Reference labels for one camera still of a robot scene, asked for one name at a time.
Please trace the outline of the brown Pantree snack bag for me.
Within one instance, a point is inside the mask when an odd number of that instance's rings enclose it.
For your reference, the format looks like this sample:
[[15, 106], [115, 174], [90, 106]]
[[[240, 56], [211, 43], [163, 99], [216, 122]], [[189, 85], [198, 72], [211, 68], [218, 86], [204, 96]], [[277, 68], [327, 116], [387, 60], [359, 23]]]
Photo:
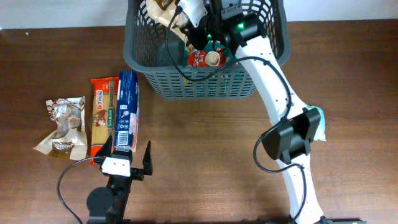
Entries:
[[[175, 14], [177, 6], [174, 0], [146, 0], [147, 12], [151, 19], [168, 26]], [[185, 49], [188, 53], [196, 51], [194, 46], [188, 41], [188, 37], [180, 29], [187, 25], [188, 18], [184, 13], [179, 14], [173, 21], [170, 30], [184, 41]]]

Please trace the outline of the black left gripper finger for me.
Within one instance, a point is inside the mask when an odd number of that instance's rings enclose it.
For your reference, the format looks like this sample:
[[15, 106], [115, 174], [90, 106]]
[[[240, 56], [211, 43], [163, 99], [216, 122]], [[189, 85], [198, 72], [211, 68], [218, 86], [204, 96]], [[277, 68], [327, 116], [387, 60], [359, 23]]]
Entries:
[[148, 141], [146, 151], [144, 153], [144, 157], [142, 160], [144, 175], [152, 175], [153, 174], [153, 164], [152, 164], [152, 156], [151, 156], [151, 141]]
[[95, 156], [110, 156], [113, 150], [113, 137], [109, 136], [106, 142], [102, 145], [102, 147], [97, 151]]

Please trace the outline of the light teal snack packet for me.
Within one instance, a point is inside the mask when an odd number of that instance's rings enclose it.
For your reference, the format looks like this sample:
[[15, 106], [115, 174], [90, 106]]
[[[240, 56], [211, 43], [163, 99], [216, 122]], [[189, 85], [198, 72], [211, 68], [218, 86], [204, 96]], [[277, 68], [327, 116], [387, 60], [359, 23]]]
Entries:
[[319, 122], [318, 128], [317, 128], [317, 130], [315, 132], [313, 140], [314, 141], [324, 141], [325, 142], [326, 141], [325, 115], [324, 115], [323, 110], [321, 108], [319, 108], [317, 106], [313, 106], [313, 105], [306, 105], [306, 107], [307, 107], [308, 110], [311, 110], [311, 109], [315, 108], [315, 109], [317, 109], [317, 111], [320, 114], [320, 122]]

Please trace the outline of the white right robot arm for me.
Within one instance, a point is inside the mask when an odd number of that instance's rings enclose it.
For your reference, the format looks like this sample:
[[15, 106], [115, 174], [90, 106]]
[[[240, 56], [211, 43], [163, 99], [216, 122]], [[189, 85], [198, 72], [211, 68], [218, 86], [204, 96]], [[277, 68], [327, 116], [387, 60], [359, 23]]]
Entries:
[[188, 19], [181, 31], [194, 48], [201, 50], [210, 40], [229, 48], [248, 72], [259, 92], [271, 128], [254, 145], [276, 161], [284, 177], [290, 203], [291, 223], [320, 223], [325, 217], [317, 201], [310, 171], [310, 145], [321, 115], [307, 108], [282, 72], [271, 47], [264, 23], [255, 13], [243, 13], [239, 1], [177, 1], [176, 13]]

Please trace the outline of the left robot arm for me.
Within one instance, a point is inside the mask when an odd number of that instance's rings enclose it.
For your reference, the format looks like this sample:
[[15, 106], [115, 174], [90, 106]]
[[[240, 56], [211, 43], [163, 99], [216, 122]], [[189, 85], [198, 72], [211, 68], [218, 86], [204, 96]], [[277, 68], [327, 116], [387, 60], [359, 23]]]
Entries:
[[147, 143], [142, 168], [131, 166], [132, 151], [115, 149], [111, 136], [95, 154], [93, 162], [99, 164], [99, 170], [108, 177], [108, 183], [95, 188], [88, 195], [88, 223], [130, 223], [124, 214], [132, 182], [143, 181], [146, 175], [153, 174], [151, 142]]

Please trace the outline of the green coffee mix bag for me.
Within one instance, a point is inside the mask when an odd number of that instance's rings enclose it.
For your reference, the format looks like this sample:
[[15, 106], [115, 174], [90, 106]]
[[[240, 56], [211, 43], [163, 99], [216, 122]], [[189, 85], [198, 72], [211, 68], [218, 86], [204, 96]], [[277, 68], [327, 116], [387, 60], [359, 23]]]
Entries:
[[222, 67], [234, 60], [235, 56], [220, 41], [209, 41], [203, 50], [197, 50], [188, 44], [184, 51], [183, 66], [190, 67]]

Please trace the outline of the blue pasta packet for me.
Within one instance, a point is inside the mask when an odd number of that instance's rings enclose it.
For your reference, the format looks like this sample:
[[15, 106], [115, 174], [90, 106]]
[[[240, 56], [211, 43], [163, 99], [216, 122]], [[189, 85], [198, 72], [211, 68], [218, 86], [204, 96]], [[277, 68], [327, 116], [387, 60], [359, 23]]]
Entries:
[[136, 151], [139, 127], [139, 82], [134, 71], [119, 74], [114, 146]]

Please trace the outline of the grey plastic basket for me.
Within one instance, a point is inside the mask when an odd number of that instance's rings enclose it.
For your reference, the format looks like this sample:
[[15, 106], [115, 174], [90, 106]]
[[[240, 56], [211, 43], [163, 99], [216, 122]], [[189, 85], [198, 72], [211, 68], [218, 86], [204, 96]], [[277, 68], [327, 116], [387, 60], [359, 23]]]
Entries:
[[[243, 1], [243, 13], [255, 13], [263, 22], [279, 65], [291, 54], [283, 0]], [[256, 90], [242, 65], [230, 65], [207, 76], [214, 67], [187, 64], [184, 41], [166, 26], [152, 20], [145, 0], [130, 0], [125, 26], [124, 59], [143, 73], [155, 92], [168, 100], [246, 98]]]

